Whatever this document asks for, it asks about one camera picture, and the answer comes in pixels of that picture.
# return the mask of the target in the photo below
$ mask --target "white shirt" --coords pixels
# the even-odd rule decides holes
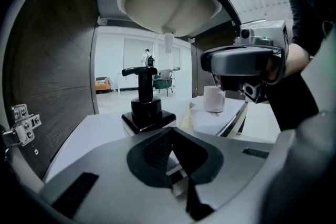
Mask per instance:
[[[142,57],[141,57],[141,66],[142,67],[146,66],[146,60],[147,60],[148,56],[152,56],[152,54],[149,53],[149,52],[145,52],[144,54],[142,54]]]

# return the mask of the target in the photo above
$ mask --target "cup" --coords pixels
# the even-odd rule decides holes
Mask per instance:
[[[204,87],[204,110],[219,113],[224,110],[225,92],[217,86]]]

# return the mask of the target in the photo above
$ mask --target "black pants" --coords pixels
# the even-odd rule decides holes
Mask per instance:
[[[267,98],[281,131],[295,129],[303,120],[319,112],[299,73],[284,78],[276,85],[267,85]]]

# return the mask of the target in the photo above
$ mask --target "black handle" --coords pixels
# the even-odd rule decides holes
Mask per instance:
[[[153,100],[152,75],[157,74],[158,70],[154,67],[131,67],[121,70],[122,75],[138,75],[139,82],[139,100],[141,103],[151,102]]]

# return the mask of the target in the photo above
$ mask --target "white wall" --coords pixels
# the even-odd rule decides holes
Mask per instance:
[[[100,26],[98,28],[98,37],[96,43],[96,56],[94,63],[95,77],[110,77],[112,80],[112,88],[118,88],[117,73],[123,69],[123,54],[125,38],[144,40],[154,43],[153,57],[155,59],[155,67],[160,69],[172,69],[172,54],[162,55],[159,51],[163,51],[163,36],[154,32],[125,28]],[[174,73],[175,91],[183,94],[186,98],[192,96],[192,67],[191,67],[191,45],[180,39],[174,39],[174,47],[180,49],[181,70]]]

